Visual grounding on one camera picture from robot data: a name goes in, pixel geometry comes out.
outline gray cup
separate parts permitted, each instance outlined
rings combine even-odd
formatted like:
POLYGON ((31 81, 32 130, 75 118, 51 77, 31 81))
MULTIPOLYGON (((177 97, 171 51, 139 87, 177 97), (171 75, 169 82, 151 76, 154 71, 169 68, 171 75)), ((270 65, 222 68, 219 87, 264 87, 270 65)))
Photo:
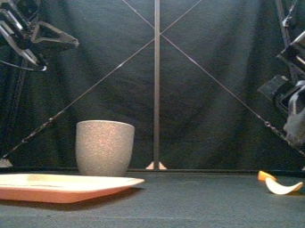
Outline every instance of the gray cup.
POLYGON ((82 175, 124 176, 128 168, 135 127, 108 120, 76 125, 76 162, 82 175))

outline plate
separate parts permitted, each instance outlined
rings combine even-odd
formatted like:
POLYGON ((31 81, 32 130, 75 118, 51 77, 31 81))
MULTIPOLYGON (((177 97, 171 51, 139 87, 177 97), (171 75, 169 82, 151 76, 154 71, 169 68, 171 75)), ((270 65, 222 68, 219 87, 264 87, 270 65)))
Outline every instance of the plate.
POLYGON ((72 203, 115 194, 143 182, 143 179, 108 176, 0 175, 0 200, 72 203))

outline yellow object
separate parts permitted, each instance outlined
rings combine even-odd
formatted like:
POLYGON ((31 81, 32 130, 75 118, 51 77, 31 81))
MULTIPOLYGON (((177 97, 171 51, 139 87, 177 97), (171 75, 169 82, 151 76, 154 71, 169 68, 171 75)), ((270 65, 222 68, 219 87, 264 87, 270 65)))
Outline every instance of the yellow object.
POLYGON ((264 171, 258 172, 258 176, 257 176, 258 181, 264 182, 268 177, 272 178, 274 181, 277 181, 277 178, 273 175, 268 174, 264 171))

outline tray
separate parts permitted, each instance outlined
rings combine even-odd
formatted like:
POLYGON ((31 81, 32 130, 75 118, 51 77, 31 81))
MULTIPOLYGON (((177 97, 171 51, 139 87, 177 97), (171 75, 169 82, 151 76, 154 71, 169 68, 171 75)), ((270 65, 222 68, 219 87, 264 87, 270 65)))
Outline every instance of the tray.
POLYGON ((128 177, 0 175, 0 200, 72 203, 118 193, 143 182, 143 179, 128 177))

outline cup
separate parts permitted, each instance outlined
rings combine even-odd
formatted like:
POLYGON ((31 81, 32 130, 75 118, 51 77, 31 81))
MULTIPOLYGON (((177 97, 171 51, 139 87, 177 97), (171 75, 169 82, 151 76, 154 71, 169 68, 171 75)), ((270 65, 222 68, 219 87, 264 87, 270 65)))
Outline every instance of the cup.
POLYGON ((110 120, 76 124, 76 164, 80 175, 124 176, 128 168, 135 127, 110 120))

